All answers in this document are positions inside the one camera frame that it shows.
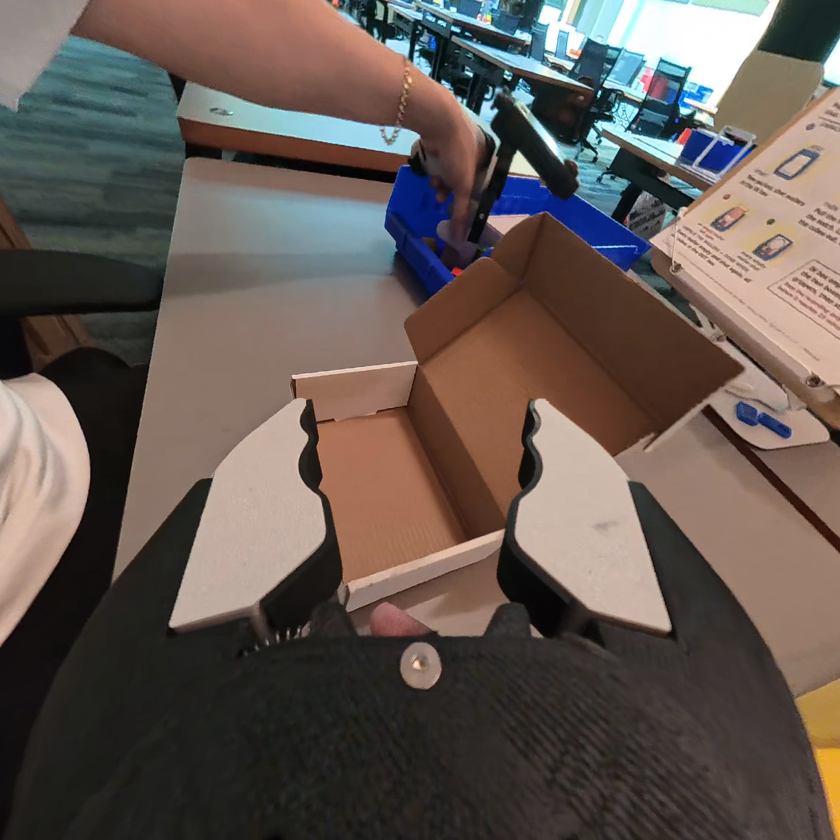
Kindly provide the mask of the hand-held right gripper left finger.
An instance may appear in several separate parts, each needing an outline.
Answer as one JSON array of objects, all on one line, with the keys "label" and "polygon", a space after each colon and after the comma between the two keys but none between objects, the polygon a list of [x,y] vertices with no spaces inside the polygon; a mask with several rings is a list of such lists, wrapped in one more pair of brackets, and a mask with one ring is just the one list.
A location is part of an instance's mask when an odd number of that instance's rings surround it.
[{"label": "hand-held right gripper left finger", "polygon": [[318,444],[313,402],[295,398],[216,468],[172,631],[241,619],[254,632],[300,632],[335,596],[343,568]]}]

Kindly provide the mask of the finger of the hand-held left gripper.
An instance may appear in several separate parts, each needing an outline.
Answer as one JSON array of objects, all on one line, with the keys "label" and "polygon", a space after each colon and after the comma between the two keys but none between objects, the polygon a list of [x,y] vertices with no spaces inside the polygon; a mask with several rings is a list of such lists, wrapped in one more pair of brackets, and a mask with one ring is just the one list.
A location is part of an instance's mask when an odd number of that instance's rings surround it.
[{"label": "finger of the hand-held left gripper", "polygon": [[436,236],[443,243],[440,259],[446,265],[470,265],[486,251],[492,250],[492,224],[485,226],[477,243],[458,240],[450,219],[438,223]]}]

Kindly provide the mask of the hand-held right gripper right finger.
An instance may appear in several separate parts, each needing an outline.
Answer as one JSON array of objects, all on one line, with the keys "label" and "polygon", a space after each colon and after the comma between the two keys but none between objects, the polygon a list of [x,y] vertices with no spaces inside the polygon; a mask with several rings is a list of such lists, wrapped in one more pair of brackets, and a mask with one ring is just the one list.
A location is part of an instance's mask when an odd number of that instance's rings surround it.
[{"label": "hand-held right gripper right finger", "polygon": [[497,582],[540,635],[605,623],[649,635],[673,624],[630,481],[606,449],[548,400],[528,403],[520,490]]}]

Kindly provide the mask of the blue plastic bin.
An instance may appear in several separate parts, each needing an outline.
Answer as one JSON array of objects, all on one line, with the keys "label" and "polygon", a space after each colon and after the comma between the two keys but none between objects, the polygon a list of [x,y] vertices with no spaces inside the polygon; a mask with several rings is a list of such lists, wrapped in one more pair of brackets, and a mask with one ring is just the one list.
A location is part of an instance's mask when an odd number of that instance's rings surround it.
[{"label": "blue plastic bin", "polygon": [[[647,241],[582,197],[575,195],[564,201],[536,178],[510,174],[491,210],[478,255],[491,250],[503,236],[503,217],[522,219],[540,213],[554,217],[622,270],[630,269],[649,251]],[[415,174],[409,165],[402,166],[385,210],[384,227],[395,242],[396,252],[430,296],[454,278],[440,258],[444,241],[437,229],[447,220],[448,207],[437,201],[427,179]]]}]

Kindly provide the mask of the white cardboard box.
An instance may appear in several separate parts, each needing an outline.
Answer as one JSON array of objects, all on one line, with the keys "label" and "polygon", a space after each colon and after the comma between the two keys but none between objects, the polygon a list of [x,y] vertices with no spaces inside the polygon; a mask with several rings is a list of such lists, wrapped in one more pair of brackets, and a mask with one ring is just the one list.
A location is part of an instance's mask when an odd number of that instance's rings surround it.
[{"label": "white cardboard box", "polygon": [[430,297],[405,332],[415,362],[291,381],[314,405],[351,611],[496,551],[531,400],[616,460],[663,443],[743,371],[546,213]]}]

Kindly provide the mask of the person's left forearm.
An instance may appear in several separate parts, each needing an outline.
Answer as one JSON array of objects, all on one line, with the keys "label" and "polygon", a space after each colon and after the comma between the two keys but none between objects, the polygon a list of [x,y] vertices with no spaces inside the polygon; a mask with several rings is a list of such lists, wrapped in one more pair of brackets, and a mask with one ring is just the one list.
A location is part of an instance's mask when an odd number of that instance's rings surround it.
[{"label": "person's left forearm", "polygon": [[96,1],[70,31],[254,104],[395,129],[424,73],[325,2]]}]

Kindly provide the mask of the person's left hand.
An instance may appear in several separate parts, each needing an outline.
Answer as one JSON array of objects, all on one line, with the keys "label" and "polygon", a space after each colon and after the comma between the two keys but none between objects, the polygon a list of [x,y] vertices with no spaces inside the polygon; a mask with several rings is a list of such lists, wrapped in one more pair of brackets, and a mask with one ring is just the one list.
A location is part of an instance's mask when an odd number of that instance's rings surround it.
[{"label": "person's left hand", "polygon": [[436,170],[430,175],[440,203],[452,200],[451,226],[466,238],[469,205],[486,143],[478,124],[446,88],[421,77],[408,96],[405,126],[414,131]]}]

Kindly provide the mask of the person's right hand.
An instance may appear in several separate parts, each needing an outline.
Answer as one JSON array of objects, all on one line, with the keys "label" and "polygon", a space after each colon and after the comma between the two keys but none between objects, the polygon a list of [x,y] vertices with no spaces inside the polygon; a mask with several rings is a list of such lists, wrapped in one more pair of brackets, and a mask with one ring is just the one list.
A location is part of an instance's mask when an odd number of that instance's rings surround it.
[{"label": "person's right hand", "polygon": [[384,602],[371,613],[369,621],[373,637],[424,637],[434,631],[404,610]]}]

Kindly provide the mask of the background blue bin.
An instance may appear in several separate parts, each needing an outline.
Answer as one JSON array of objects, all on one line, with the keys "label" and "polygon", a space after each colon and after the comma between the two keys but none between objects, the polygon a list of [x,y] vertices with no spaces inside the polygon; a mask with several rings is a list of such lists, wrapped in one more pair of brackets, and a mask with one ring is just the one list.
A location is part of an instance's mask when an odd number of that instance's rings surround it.
[{"label": "background blue bin", "polygon": [[756,146],[754,133],[725,126],[719,132],[694,128],[684,132],[682,151],[677,158],[685,168],[719,174],[743,161]]}]

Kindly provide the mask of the blue plastic clip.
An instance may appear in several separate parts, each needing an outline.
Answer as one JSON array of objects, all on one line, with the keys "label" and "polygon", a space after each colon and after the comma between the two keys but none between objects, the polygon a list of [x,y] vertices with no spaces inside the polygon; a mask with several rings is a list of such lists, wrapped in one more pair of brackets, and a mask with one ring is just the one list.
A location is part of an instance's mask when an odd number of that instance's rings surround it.
[{"label": "blue plastic clip", "polygon": [[790,439],[793,431],[790,426],[783,423],[776,417],[761,412],[750,403],[739,401],[735,406],[737,419],[750,427],[763,427],[782,439]]}]

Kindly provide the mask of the wood-edged desk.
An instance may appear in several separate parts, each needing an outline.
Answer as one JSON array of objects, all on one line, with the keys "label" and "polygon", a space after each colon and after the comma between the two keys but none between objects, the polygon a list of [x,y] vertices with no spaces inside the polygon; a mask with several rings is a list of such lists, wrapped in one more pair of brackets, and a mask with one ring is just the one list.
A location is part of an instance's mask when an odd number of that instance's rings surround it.
[{"label": "wood-edged desk", "polygon": [[398,172],[417,140],[403,131],[388,145],[373,125],[266,108],[191,82],[176,117],[189,144],[366,172]]}]

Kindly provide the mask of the person's white shirt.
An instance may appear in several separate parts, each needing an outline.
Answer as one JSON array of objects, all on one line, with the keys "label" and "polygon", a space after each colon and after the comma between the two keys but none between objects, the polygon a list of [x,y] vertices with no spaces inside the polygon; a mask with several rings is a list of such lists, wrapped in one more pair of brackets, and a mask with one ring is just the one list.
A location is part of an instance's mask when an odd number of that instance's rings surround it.
[{"label": "person's white shirt", "polygon": [[[85,1],[1,2],[1,101],[18,102]],[[1,641],[46,584],[87,503],[88,447],[64,393],[37,373],[1,383]]]}]

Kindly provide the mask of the brown board back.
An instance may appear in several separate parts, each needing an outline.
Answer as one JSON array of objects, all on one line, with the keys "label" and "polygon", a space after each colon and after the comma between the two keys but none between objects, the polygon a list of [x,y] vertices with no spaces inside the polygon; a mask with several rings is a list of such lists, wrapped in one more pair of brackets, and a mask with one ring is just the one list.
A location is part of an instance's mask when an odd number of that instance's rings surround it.
[{"label": "brown board back", "polygon": [[823,76],[821,62],[753,49],[717,104],[714,128],[742,130],[762,145],[809,104]]}]

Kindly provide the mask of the instruction sheet board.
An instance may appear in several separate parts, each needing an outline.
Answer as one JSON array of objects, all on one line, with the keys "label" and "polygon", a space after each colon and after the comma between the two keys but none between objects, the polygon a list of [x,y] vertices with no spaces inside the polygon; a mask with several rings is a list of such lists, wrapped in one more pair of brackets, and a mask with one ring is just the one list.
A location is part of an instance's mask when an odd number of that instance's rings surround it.
[{"label": "instruction sheet board", "polygon": [[824,93],[652,239],[656,272],[838,429],[839,94]]}]

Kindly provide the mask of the black office chair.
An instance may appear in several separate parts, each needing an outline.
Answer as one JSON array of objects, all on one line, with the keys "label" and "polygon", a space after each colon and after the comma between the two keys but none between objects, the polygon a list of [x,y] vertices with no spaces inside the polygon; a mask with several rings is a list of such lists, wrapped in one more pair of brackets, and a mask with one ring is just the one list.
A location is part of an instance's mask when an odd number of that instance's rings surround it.
[{"label": "black office chair", "polygon": [[2,378],[91,346],[81,315],[157,310],[164,278],[162,269],[100,255],[2,249]]}]

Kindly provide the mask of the yellow plastic bin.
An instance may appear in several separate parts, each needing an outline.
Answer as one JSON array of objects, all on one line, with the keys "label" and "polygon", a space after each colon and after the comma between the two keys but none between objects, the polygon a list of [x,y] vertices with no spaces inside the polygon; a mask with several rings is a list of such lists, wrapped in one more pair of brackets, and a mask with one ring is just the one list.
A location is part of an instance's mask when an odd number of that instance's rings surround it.
[{"label": "yellow plastic bin", "polygon": [[812,744],[834,832],[839,837],[839,679],[796,698],[795,703]]}]

